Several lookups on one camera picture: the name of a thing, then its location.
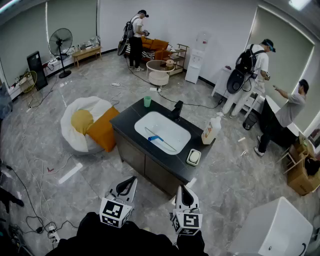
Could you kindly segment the person's right forearm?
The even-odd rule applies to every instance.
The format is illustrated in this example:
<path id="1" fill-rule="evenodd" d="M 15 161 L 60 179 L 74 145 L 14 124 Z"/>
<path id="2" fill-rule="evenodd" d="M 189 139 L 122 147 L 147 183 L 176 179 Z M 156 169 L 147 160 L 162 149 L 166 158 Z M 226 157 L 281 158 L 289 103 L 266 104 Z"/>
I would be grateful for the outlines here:
<path id="1" fill-rule="evenodd" d="M 195 235 L 179 235 L 176 245 L 180 256 L 208 256 L 200 230 Z"/>

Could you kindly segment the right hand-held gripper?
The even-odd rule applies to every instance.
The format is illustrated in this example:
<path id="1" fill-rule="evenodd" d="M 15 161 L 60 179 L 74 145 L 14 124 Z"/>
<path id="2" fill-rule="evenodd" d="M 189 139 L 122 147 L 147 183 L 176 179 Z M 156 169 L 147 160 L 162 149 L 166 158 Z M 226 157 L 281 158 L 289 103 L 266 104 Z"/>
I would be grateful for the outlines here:
<path id="1" fill-rule="evenodd" d="M 203 221 L 203 215 L 198 209 L 199 198 L 189 187 L 180 185 L 176 193 L 175 207 L 185 208 L 186 206 L 194 208 L 195 211 L 189 209 L 173 209 L 172 211 L 171 222 L 174 231 L 177 235 L 196 235 Z"/>

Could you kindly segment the black bag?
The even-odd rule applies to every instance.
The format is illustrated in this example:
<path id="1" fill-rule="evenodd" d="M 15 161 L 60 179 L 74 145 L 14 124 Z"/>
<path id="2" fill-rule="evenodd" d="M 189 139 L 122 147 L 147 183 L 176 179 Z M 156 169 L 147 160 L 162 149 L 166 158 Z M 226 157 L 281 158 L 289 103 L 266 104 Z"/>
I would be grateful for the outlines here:
<path id="1" fill-rule="evenodd" d="M 307 157 L 304 160 L 304 166 L 305 166 L 307 175 L 314 176 L 320 169 L 320 161 L 317 159 L 313 159 L 311 157 Z"/>

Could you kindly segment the round white coffee table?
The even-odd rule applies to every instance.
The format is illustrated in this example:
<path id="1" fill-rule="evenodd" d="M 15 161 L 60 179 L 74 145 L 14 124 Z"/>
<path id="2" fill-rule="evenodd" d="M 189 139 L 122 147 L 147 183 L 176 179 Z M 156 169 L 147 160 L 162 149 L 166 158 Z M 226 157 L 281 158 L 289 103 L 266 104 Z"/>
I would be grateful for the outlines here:
<path id="1" fill-rule="evenodd" d="M 169 82 L 171 71 L 165 71 L 164 63 L 165 60 L 150 60 L 146 63 L 148 80 L 158 87 L 166 86 Z"/>

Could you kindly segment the yellow cushion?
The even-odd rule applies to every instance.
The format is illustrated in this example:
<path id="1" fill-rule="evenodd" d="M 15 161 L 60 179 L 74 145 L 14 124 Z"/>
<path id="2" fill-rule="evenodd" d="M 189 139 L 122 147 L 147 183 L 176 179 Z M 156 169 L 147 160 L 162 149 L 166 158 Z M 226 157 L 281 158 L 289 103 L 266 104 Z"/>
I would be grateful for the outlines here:
<path id="1" fill-rule="evenodd" d="M 77 110 L 71 117 L 71 125 L 82 135 L 86 135 L 90 127 L 94 124 L 92 114 L 85 109 Z"/>

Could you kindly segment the white sink basin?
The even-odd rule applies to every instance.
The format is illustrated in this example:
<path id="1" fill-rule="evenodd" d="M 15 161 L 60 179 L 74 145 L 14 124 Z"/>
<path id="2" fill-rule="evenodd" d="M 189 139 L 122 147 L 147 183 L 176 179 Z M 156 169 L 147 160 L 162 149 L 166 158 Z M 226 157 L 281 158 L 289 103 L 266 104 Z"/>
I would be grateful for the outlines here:
<path id="1" fill-rule="evenodd" d="M 145 127 L 163 138 L 168 144 L 174 147 L 176 151 L 159 139 L 148 141 L 148 137 L 153 135 L 151 132 L 147 131 Z M 134 129 L 143 136 L 149 144 L 155 145 L 168 155 L 179 154 L 191 139 L 189 131 L 156 111 L 151 111 L 140 118 L 134 124 Z"/>

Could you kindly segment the black standing fan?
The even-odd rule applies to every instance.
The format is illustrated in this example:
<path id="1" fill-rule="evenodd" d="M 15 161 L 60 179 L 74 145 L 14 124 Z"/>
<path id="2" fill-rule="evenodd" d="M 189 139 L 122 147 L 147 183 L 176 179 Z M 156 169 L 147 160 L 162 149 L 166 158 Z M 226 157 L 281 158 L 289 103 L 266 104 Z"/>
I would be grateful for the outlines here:
<path id="1" fill-rule="evenodd" d="M 66 78 L 71 74 L 70 70 L 65 70 L 63 56 L 67 56 L 67 52 L 70 50 L 72 42 L 72 33 L 67 28 L 57 29 L 49 38 L 48 47 L 50 53 L 59 57 L 62 65 L 62 72 L 59 74 L 60 79 Z"/>

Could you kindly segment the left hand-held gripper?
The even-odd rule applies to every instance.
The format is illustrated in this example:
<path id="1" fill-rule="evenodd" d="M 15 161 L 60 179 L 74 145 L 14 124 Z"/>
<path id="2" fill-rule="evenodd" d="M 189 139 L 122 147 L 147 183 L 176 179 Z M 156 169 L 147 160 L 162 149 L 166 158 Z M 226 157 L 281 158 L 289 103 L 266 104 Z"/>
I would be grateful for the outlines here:
<path id="1" fill-rule="evenodd" d="M 101 201 L 99 218 L 103 224 L 121 228 L 134 210 L 134 200 L 138 179 L 125 176 L 114 181 L 106 197 Z"/>

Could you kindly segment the white desk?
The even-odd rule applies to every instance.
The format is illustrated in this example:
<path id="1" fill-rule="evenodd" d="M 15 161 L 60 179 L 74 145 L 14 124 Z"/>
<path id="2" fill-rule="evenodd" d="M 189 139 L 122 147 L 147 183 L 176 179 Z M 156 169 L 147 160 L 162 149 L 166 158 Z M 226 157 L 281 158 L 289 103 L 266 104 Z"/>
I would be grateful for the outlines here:
<path id="1" fill-rule="evenodd" d="M 228 99 L 230 97 L 230 93 L 227 90 L 227 81 L 232 73 L 232 69 L 228 69 L 226 67 L 223 67 L 219 73 L 218 78 L 215 84 L 215 87 L 211 93 L 211 96 L 214 95 L 221 95 L 224 99 Z M 251 92 L 249 98 L 246 100 L 245 104 L 242 107 L 242 110 L 246 111 L 245 117 L 249 115 L 250 112 L 255 110 L 257 113 L 261 114 L 263 105 L 264 105 L 264 97 L 263 97 L 263 91 L 260 85 L 258 85 L 256 82 L 254 82 L 254 89 Z"/>

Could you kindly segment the blue handled squeegee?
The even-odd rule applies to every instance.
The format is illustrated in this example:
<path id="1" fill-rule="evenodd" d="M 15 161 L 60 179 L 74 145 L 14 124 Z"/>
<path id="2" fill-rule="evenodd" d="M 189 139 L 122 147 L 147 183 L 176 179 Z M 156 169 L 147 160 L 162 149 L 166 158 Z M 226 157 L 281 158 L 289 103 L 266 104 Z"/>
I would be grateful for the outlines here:
<path id="1" fill-rule="evenodd" d="M 147 139 L 148 141 L 154 141 L 154 140 L 160 140 L 161 142 L 165 143 L 167 146 L 169 146 L 174 151 L 177 151 L 174 147 L 172 147 L 170 144 L 168 144 L 163 138 L 155 134 L 153 131 L 151 131 L 149 128 L 144 127 L 148 132 L 152 133 L 152 136 L 149 136 Z"/>

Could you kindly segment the wooden shelf cart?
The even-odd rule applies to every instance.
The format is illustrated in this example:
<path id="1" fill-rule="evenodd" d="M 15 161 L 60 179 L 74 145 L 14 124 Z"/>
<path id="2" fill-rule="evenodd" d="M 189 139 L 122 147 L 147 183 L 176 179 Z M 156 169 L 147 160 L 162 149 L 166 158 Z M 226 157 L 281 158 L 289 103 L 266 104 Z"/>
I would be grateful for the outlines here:
<path id="1" fill-rule="evenodd" d="M 169 73 L 170 76 L 182 73 L 184 71 L 184 65 L 186 56 L 188 53 L 188 46 L 184 44 L 177 44 L 177 47 L 174 47 L 170 51 L 170 59 L 173 60 L 174 70 Z"/>

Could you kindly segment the white rectangular fixture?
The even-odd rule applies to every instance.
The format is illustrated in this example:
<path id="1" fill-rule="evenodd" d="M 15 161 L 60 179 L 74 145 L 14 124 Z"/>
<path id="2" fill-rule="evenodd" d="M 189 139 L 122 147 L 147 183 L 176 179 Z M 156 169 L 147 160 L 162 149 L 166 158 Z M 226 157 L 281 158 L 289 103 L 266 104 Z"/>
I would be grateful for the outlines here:
<path id="1" fill-rule="evenodd" d="M 304 256 L 311 223 L 285 198 L 253 208 L 228 252 L 235 256 Z"/>

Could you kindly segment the wooden chair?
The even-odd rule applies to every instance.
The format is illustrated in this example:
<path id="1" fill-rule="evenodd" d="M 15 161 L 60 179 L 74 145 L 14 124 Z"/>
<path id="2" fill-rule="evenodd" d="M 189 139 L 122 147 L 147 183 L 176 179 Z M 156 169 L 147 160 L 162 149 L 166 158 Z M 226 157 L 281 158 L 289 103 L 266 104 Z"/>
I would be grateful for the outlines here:
<path id="1" fill-rule="evenodd" d="M 286 164 L 285 170 L 283 174 L 287 174 L 290 170 L 292 170 L 297 164 L 302 161 L 302 157 L 297 152 L 295 146 L 290 145 L 280 156 L 280 158 L 276 161 L 276 164 L 281 163 L 284 159 L 287 159 L 288 162 Z"/>

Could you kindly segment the orange sofa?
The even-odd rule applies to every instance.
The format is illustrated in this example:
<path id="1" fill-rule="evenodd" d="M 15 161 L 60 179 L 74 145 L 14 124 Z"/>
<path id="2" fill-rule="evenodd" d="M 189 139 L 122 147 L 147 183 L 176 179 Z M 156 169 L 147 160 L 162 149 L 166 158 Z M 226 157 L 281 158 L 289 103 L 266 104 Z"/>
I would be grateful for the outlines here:
<path id="1" fill-rule="evenodd" d="M 159 39 L 150 39 L 142 36 L 142 60 L 145 62 L 151 60 L 163 60 L 169 56 L 167 47 L 168 42 Z"/>

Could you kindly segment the black faucet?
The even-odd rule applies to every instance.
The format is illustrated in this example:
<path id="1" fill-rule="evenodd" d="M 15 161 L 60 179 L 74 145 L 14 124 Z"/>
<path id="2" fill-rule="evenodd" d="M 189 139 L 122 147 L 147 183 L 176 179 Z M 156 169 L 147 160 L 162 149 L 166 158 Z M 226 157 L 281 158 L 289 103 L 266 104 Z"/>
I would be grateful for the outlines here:
<path id="1" fill-rule="evenodd" d="M 183 107 L 183 102 L 179 100 L 175 105 L 174 109 L 168 114 L 168 118 L 174 122 L 178 121 L 181 115 L 181 110 Z"/>

